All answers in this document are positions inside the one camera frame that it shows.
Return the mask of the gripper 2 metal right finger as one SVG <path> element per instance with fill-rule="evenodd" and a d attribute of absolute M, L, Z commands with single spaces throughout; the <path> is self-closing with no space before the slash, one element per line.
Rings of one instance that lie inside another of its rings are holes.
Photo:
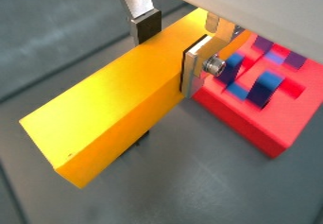
<path fill-rule="evenodd" d="M 200 89 L 208 75 L 221 74 L 225 60 L 218 52 L 230 55 L 242 45 L 242 28 L 210 12 L 204 28 L 212 36 L 204 34 L 182 52 L 180 92 L 186 98 Z"/>

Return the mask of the gripper 2 metal left finger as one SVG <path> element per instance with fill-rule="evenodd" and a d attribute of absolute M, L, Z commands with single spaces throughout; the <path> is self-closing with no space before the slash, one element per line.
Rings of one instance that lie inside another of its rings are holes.
<path fill-rule="evenodd" d="M 145 42 L 161 31 L 161 11 L 152 0 L 120 0 L 126 12 L 129 34 L 136 44 Z"/>

